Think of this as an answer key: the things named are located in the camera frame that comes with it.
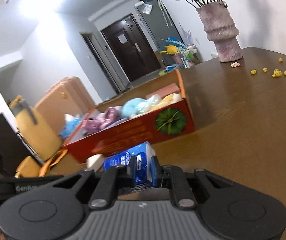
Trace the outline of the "pink gold gift box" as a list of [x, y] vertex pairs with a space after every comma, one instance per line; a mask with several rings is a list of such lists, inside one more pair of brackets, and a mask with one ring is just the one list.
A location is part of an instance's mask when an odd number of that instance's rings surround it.
[[174, 93], [177, 93], [177, 94], [180, 93], [180, 88], [176, 83], [172, 83], [172, 84], [167, 85], [167, 86], [165, 86], [159, 90], [156, 90], [155, 92], [152, 92], [152, 93], [146, 95], [145, 98], [149, 99], [154, 95], [159, 95], [163, 99], [164, 97], [166, 97], [170, 94], [174, 94]]

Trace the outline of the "orange red cardboard box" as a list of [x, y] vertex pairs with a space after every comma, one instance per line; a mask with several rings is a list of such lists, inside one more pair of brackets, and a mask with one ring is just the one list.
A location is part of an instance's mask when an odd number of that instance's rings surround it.
[[62, 148], [66, 149], [78, 162], [83, 163], [92, 155], [103, 154], [108, 157], [146, 141], [155, 144], [194, 132], [193, 114], [182, 75], [177, 69], [95, 106], [85, 115], [85, 118], [93, 118], [109, 107], [122, 106], [133, 98], [144, 98], [172, 84], [180, 89], [181, 100], [178, 102], [89, 136], [85, 136], [82, 126], [78, 125], [65, 140]]

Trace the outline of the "yellow thermos jug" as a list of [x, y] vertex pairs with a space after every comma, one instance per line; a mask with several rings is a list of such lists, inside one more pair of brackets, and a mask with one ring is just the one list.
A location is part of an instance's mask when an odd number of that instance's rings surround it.
[[22, 137], [43, 161], [50, 159], [60, 148], [61, 140], [44, 117], [17, 96], [9, 105]]

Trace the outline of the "pinkish ceramic vase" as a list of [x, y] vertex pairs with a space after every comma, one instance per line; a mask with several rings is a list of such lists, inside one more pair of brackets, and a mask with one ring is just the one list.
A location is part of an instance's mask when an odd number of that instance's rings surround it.
[[241, 59], [242, 51], [236, 36], [239, 31], [223, 1], [212, 2], [196, 9], [204, 26], [207, 39], [214, 42], [220, 62]]

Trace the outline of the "black monitor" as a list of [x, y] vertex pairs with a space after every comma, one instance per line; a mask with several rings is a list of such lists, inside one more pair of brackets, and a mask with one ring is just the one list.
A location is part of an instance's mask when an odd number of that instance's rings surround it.
[[31, 155], [4, 115], [0, 114], [0, 174], [13, 177], [19, 164]]

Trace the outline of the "dark entrance door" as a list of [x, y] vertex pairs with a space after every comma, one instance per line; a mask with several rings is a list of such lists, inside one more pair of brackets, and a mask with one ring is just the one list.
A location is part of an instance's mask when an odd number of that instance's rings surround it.
[[152, 47], [132, 14], [112, 23], [101, 33], [129, 81], [135, 81], [161, 68]]

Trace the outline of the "grey refrigerator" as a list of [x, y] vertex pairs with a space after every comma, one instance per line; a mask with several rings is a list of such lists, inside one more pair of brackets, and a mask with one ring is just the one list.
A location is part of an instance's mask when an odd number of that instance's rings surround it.
[[163, 51], [165, 40], [169, 37], [183, 41], [161, 0], [141, 0], [135, 7], [159, 52]]

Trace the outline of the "pink satin cloth bundle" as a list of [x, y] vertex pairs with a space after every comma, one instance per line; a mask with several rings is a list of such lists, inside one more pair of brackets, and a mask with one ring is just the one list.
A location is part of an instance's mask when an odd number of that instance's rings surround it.
[[107, 124], [121, 119], [122, 106], [114, 106], [107, 108], [103, 113], [100, 113], [95, 119], [105, 121]]

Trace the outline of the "pink ribbed suitcase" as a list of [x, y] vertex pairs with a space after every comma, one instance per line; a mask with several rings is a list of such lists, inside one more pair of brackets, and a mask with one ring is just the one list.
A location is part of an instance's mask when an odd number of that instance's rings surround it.
[[66, 77], [52, 85], [36, 103], [35, 109], [56, 134], [65, 126], [65, 115], [86, 114], [95, 102], [78, 77]]

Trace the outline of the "yellow crumbs on table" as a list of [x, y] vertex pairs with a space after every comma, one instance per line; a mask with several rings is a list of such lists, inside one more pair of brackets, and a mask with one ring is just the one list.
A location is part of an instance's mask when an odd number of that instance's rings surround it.
[[282, 76], [286, 76], [286, 70], [281, 70], [278, 66], [283, 64], [282, 58], [277, 58], [276, 61], [268, 61], [265, 62], [260, 60], [258, 63], [253, 65], [250, 69], [251, 76], [255, 76], [258, 74], [269, 74], [272, 78], [280, 78]]

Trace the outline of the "blue tissue pack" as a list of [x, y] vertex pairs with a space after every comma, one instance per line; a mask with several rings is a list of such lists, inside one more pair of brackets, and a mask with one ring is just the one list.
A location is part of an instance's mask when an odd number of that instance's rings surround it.
[[64, 121], [65, 124], [59, 135], [63, 140], [66, 140], [73, 133], [76, 127], [82, 122], [82, 116], [79, 114], [77, 114], [76, 116], [71, 114], [65, 114]]

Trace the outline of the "blue white tissue packet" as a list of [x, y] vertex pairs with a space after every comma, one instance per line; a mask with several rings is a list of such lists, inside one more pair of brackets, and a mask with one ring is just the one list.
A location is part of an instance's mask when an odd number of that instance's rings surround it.
[[136, 185], [152, 185], [150, 163], [154, 155], [154, 148], [146, 141], [107, 158], [103, 162], [103, 170], [106, 171], [113, 166], [129, 166], [131, 160], [135, 159], [134, 167], [136, 170], [134, 174]]

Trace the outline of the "small crumpled paper scrap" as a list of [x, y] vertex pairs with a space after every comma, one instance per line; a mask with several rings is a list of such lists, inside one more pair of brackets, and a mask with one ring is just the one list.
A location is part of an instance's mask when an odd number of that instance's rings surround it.
[[235, 61], [235, 62], [231, 63], [230, 66], [231, 66], [231, 68], [236, 68], [236, 67], [240, 67], [241, 64], [238, 63], [237, 61]]

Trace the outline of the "white soap block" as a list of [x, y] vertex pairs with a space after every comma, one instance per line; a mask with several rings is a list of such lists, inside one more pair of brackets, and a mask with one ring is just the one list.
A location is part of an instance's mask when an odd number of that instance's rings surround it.
[[96, 154], [87, 159], [87, 169], [97, 172], [103, 165], [105, 157], [102, 154]]

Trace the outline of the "clear plastic wrapped item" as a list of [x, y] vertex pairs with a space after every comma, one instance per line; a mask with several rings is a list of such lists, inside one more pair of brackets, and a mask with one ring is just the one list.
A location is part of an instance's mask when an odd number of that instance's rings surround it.
[[149, 112], [154, 106], [161, 102], [162, 98], [160, 95], [155, 94], [150, 98], [143, 100], [138, 104], [136, 114], [145, 114]]

